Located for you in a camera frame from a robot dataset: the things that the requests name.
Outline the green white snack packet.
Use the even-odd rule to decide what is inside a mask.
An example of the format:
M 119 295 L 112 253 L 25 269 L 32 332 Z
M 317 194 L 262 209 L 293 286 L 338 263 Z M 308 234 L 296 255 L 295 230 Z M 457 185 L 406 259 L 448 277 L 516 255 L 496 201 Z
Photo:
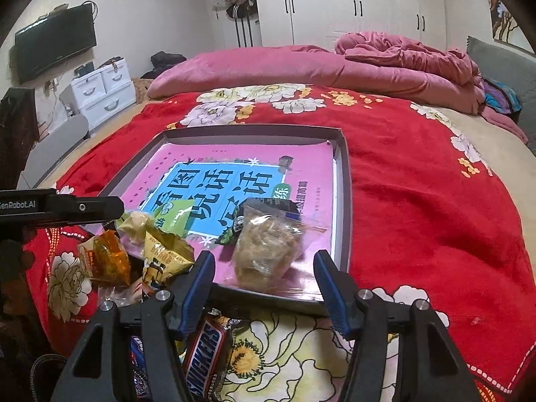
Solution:
M 142 259 L 146 233 L 165 239 L 182 238 L 193 209 L 190 200 L 172 200 L 158 207 L 154 213 L 142 210 L 126 211 L 115 222 L 121 244 L 131 256 Z

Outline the yellow snack packet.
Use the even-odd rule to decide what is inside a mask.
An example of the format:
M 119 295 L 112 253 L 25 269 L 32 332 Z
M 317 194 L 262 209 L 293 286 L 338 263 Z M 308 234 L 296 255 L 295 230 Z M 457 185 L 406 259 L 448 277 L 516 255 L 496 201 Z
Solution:
M 194 265 L 194 249 L 183 238 L 149 227 L 143 244 L 143 283 L 163 288 Z

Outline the pink quilt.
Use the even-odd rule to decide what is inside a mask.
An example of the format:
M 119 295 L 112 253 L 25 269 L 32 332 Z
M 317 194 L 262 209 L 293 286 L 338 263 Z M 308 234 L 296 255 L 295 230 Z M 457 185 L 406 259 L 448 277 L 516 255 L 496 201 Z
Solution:
M 250 47 L 196 55 L 158 75 L 152 99 L 247 85 L 304 83 L 379 93 L 419 104 L 480 114 L 528 140 L 515 122 L 485 103 L 480 69 L 457 48 L 446 51 L 381 32 L 345 33 L 333 51 L 319 46 Z

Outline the amber clear candy packet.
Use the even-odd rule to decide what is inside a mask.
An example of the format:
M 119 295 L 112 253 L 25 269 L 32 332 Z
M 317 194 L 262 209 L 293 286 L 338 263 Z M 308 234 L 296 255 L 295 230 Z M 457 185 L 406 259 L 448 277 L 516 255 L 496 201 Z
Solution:
M 87 278 L 119 287 L 130 284 L 130 260 L 112 229 L 79 244 L 77 252 Z

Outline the clear bag brown cake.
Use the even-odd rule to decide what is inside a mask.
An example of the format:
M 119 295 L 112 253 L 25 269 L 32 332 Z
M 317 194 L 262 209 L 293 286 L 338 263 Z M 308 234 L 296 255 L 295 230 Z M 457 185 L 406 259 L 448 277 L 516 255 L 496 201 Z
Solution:
M 289 274 L 292 264 L 327 232 L 319 221 L 288 211 L 282 203 L 246 200 L 243 227 L 232 253 L 233 283 L 273 295 L 298 290 L 300 283 Z

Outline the tree wall painting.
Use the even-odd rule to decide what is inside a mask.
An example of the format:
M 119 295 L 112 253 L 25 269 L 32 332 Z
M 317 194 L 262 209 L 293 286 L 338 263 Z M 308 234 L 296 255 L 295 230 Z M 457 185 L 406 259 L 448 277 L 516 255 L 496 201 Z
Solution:
M 522 29 L 501 0 L 488 0 L 490 10 L 491 32 L 496 42 L 521 49 L 534 55 L 528 39 Z

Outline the black wall television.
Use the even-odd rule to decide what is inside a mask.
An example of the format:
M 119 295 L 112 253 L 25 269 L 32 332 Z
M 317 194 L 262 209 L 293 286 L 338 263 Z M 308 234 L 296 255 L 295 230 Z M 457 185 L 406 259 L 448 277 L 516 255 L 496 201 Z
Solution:
M 93 6 L 83 4 L 56 12 L 14 35 L 14 69 L 19 83 L 95 47 Z

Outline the white wardrobe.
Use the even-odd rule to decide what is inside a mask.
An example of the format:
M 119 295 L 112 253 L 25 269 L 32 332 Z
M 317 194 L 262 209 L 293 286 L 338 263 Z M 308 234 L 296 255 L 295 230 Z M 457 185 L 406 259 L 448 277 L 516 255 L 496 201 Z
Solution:
M 444 0 L 257 0 L 264 46 L 333 49 L 346 33 L 377 31 L 446 47 Z

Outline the red floral blanket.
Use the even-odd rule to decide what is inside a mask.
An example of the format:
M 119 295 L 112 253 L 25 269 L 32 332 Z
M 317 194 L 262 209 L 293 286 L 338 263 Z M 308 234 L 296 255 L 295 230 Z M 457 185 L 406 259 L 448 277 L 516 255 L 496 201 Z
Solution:
M 149 104 L 74 164 L 60 193 L 93 196 L 167 129 L 234 124 L 340 128 L 352 178 L 357 284 L 438 310 L 475 376 L 482 401 L 535 401 L 535 282 L 522 221 L 499 168 L 443 112 L 409 101 L 327 87 L 290 97 L 242 99 L 231 90 L 188 92 Z M 29 245 L 27 280 L 53 350 L 67 357 L 96 306 L 81 272 L 77 227 L 45 229 Z M 243 339 L 223 401 L 334 401 L 351 345 L 325 320 L 261 311 Z

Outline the grey padded headboard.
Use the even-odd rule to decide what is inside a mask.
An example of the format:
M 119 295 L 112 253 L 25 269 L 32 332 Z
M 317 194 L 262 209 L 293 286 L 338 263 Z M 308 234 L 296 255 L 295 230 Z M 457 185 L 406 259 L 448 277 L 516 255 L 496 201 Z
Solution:
M 468 36 L 466 50 L 481 74 L 504 83 L 516 92 L 522 111 L 517 124 L 528 137 L 528 147 L 535 153 L 535 59 L 516 54 Z

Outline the green pea snack packet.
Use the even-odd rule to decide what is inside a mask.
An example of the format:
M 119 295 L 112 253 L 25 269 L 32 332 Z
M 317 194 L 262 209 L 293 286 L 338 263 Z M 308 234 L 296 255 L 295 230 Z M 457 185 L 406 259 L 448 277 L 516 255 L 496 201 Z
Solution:
M 232 225 L 225 229 L 222 234 L 216 240 L 216 243 L 219 245 L 235 245 L 237 242 L 240 233 L 244 227 L 244 215 L 236 214 L 232 220 Z

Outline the Snickers bar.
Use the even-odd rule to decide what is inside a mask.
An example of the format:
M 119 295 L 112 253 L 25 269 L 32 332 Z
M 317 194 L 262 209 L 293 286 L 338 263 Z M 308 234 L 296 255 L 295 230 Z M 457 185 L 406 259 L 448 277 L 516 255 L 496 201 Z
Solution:
M 183 371 L 194 401 L 219 401 L 223 380 L 232 356 L 239 319 L 223 316 L 219 310 L 204 313 L 188 346 Z

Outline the blue purple cloth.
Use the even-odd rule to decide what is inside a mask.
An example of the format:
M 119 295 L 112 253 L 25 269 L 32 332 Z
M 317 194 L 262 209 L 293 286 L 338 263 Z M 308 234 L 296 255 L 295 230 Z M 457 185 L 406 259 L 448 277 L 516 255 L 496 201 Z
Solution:
M 485 104 L 517 124 L 522 111 L 522 102 L 516 92 L 506 84 L 486 77 L 483 78 L 483 85 Z

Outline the blue snack packet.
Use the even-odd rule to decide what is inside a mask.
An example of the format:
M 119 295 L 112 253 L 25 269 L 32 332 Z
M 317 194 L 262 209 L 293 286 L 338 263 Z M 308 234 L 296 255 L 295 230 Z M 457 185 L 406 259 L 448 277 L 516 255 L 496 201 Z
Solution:
M 130 352 L 133 369 L 134 390 L 137 400 L 151 401 L 152 396 L 148 384 L 146 363 L 143 353 L 143 342 L 137 336 L 131 336 Z

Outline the dark clothes pile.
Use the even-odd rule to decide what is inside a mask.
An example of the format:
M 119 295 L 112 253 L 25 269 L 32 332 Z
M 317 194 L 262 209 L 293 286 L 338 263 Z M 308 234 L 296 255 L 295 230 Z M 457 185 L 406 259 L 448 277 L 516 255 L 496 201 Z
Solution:
M 141 76 L 142 79 L 155 79 L 163 72 L 173 68 L 176 64 L 185 62 L 187 58 L 180 54 L 169 54 L 164 51 L 160 51 L 150 58 L 153 64 L 153 69 Z

